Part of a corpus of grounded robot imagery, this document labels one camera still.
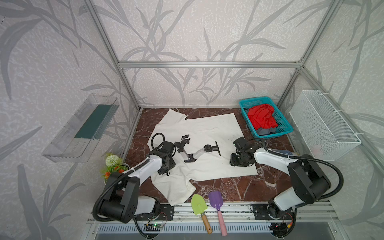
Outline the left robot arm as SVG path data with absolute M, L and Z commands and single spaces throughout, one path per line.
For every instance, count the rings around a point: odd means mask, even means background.
M 123 173 L 112 173 L 94 204 L 93 218 L 99 222 L 119 221 L 126 224 L 137 215 L 152 213 L 156 199 L 141 197 L 140 186 L 151 175 L 165 174 L 175 167 L 175 152 L 175 145 L 164 141 L 138 165 Z

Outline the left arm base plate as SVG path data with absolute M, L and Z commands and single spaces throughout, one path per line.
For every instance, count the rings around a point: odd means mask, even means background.
M 159 204 L 151 213 L 137 215 L 137 221 L 172 221 L 174 218 L 175 207 L 169 204 Z

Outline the white printed t-shirt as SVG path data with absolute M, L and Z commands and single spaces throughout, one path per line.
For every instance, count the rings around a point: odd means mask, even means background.
M 230 157 L 236 151 L 233 142 L 243 137 L 235 114 L 188 119 L 169 110 L 155 126 L 154 134 L 162 133 L 166 141 L 175 143 L 188 135 L 190 142 L 183 153 L 176 152 L 175 167 L 170 174 L 152 174 L 151 181 L 171 206 L 186 202 L 196 191 L 191 183 L 221 178 L 257 175 L 255 166 L 233 167 Z

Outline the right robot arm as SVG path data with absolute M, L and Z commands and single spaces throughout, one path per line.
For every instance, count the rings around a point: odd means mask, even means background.
M 257 147 L 243 137 L 233 144 L 236 153 L 231 154 L 231 166 L 266 165 L 290 176 L 292 186 L 269 201 L 270 214 L 277 214 L 300 204 L 313 204 L 332 186 L 318 162 L 311 157 L 293 156 L 267 147 Z

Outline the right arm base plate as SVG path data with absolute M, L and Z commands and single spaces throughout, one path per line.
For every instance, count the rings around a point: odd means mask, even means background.
M 275 204 L 252 204 L 250 210 L 256 220 L 289 220 L 294 217 L 294 210 L 280 210 Z

